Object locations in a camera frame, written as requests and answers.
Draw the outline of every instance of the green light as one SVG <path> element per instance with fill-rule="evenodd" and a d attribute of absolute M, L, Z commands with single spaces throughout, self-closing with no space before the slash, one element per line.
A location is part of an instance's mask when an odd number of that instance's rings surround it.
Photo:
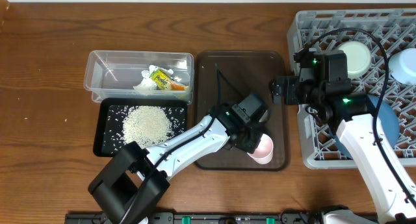
<path fill-rule="evenodd" d="M 345 104 L 347 104 L 347 103 L 349 103 L 351 100 L 349 100 L 348 98 L 344 98 L 343 99 L 343 102 L 345 103 Z"/>

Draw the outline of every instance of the black tray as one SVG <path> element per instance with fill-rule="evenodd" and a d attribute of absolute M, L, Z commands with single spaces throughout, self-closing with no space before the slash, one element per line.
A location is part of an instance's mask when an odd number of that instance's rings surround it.
<path fill-rule="evenodd" d="M 176 123 L 176 127 L 173 127 L 172 131 L 174 133 L 170 137 L 173 138 L 187 130 L 188 106 L 184 101 L 107 98 L 103 100 L 99 108 L 96 137 L 93 147 L 93 152 L 96 156 L 114 156 L 116 154 L 114 148 L 124 146 L 122 140 L 114 140 L 111 136 L 122 136 L 123 119 L 127 114 L 120 114 L 118 111 L 123 112 L 122 109 L 125 106 L 165 107 L 166 109 L 164 111 L 166 115 L 171 113 L 168 115 L 169 117 L 174 117 L 174 119 L 179 120 Z"/>
<path fill-rule="evenodd" d="M 285 74 L 281 56 L 271 51 L 207 51 L 198 55 L 196 77 L 196 122 L 197 124 L 216 104 L 215 63 L 240 93 L 248 96 L 256 92 L 268 105 L 271 116 L 266 125 L 274 143 L 273 159 L 266 165 L 260 165 L 247 153 L 232 149 L 221 149 L 196 161 L 202 169 L 279 171 L 289 164 L 289 137 L 287 133 L 287 109 L 285 105 L 272 103 L 268 84 L 278 75 Z M 242 101 L 240 97 L 222 81 L 222 102 Z"/>

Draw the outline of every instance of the dish rack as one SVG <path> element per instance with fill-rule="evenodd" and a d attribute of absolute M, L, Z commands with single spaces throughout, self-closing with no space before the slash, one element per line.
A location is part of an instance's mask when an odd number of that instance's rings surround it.
<path fill-rule="evenodd" d="M 378 38 L 387 56 L 416 47 L 416 8 L 383 10 L 321 10 L 301 11 L 287 33 L 289 54 L 301 50 L 326 32 L 357 27 Z M 317 51 L 332 50 L 339 44 L 354 40 L 365 44 L 371 52 L 371 67 L 363 76 L 353 79 L 354 92 L 380 96 L 385 66 L 377 45 L 361 32 L 339 32 L 323 38 L 313 47 Z M 299 65 L 291 59 L 291 69 L 298 75 Z M 403 85 L 389 77 L 384 101 L 399 118 L 400 137 L 394 147 L 403 166 L 416 166 L 416 85 Z M 319 125 L 302 105 L 298 112 L 298 128 L 304 164 L 311 169 L 356 168 L 330 138 L 327 125 Z"/>

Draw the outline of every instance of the plastic bin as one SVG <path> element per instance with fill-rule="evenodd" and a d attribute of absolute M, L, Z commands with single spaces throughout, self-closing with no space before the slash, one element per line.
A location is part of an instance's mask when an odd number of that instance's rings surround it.
<path fill-rule="evenodd" d="M 172 69 L 185 91 L 138 91 L 134 86 L 142 82 L 142 71 L 150 65 Z M 192 102 L 194 57 L 189 53 L 143 51 L 92 51 L 86 65 L 84 88 L 92 91 L 92 100 L 101 102 L 109 97 L 138 99 L 167 99 Z"/>
<path fill-rule="evenodd" d="M 287 33 L 289 54 L 334 29 L 358 27 L 371 32 L 384 46 L 387 56 L 416 47 L 416 9 L 381 10 L 321 10 L 301 11 Z M 367 36 L 356 32 L 340 32 L 323 38 L 313 47 L 317 51 L 335 49 L 339 44 L 355 40 L 364 43 L 371 52 L 371 66 L 363 76 L 352 80 L 355 92 L 378 96 L 384 83 L 384 61 L 377 45 Z M 291 69 L 299 66 L 291 59 Z M 389 78 L 384 101 L 392 106 L 399 118 L 400 138 L 393 149 L 403 166 L 416 166 L 416 86 L 403 85 Z M 353 160 L 344 156 L 330 138 L 328 126 L 320 126 L 300 106 L 298 128 L 304 164 L 311 169 L 356 168 Z"/>

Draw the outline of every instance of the clear plastic container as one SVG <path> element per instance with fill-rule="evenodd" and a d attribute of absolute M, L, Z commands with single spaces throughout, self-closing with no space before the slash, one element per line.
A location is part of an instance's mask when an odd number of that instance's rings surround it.
<path fill-rule="evenodd" d="M 150 65 L 172 69 L 176 80 L 189 86 L 185 91 L 139 91 L 133 87 L 142 82 L 142 71 Z M 192 102 L 194 57 L 189 53 L 143 51 L 92 51 L 86 65 L 84 88 L 92 91 L 92 100 L 108 97 L 138 99 L 171 99 Z"/>

